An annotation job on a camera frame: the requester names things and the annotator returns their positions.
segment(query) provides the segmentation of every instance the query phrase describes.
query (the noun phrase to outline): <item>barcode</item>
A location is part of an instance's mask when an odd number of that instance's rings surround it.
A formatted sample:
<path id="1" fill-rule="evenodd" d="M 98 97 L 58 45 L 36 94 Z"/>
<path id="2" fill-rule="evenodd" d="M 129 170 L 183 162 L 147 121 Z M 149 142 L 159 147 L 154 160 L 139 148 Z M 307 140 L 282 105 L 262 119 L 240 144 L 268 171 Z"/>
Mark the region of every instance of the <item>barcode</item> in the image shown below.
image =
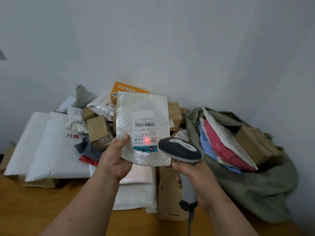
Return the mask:
<path id="1" fill-rule="evenodd" d="M 136 123 L 136 127 L 155 127 L 154 122 Z"/>

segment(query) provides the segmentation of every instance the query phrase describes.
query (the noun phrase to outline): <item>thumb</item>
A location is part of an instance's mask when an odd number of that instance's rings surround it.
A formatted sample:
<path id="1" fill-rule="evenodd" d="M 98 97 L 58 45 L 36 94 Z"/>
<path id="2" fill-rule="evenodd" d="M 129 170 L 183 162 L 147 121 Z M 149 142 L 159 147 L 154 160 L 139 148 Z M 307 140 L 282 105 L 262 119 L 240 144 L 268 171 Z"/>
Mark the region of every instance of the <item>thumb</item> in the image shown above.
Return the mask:
<path id="1" fill-rule="evenodd" d="M 124 145 L 129 141 L 130 137 L 128 134 L 125 134 L 122 139 L 113 144 L 113 148 L 122 149 Z"/>
<path id="2" fill-rule="evenodd" d="M 180 173 L 188 176 L 189 178 L 192 177 L 193 171 L 195 170 L 192 165 L 187 164 L 186 162 L 180 162 L 173 160 L 172 167 L 179 171 Z"/>

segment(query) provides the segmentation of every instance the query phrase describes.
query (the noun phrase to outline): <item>right hand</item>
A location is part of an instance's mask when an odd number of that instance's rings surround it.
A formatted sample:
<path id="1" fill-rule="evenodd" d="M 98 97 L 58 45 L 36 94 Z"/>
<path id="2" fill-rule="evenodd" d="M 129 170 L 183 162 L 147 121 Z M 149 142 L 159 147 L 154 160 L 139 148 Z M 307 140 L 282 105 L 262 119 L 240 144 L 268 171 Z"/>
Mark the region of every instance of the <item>right hand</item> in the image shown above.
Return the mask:
<path id="1" fill-rule="evenodd" d="M 185 162 L 173 160 L 172 167 L 177 171 L 175 180 L 180 188 L 181 179 L 179 172 L 188 176 L 191 185 L 197 194 L 198 205 L 203 209 L 208 210 L 216 200 L 224 198 L 224 191 L 218 184 L 208 165 L 203 160 L 198 161 L 194 166 Z"/>

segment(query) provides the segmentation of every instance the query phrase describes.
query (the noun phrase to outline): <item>left hand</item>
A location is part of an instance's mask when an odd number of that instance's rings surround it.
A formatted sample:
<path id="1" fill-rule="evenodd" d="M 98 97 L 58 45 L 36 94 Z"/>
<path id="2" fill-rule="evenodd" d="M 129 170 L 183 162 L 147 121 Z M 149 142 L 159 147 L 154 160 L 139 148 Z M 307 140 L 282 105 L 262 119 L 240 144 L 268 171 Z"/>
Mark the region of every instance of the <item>left hand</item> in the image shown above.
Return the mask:
<path id="1" fill-rule="evenodd" d="M 119 181 L 124 178 L 131 170 L 132 163 L 120 158 L 121 149 L 130 140 L 128 134 L 124 135 L 121 140 L 115 137 L 109 147 L 104 151 L 100 162 L 96 168 L 97 171 L 107 171 Z"/>

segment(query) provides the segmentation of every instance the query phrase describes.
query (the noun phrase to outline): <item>blue label stripe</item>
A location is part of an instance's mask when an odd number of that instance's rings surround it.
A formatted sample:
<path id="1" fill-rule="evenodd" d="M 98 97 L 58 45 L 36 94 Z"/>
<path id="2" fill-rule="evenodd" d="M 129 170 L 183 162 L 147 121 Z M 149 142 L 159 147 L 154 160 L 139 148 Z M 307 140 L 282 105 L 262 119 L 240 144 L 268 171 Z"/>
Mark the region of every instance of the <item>blue label stripe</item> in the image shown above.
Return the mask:
<path id="1" fill-rule="evenodd" d="M 134 147 L 134 150 L 141 152 L 157 152 L 157 145 Z"/>

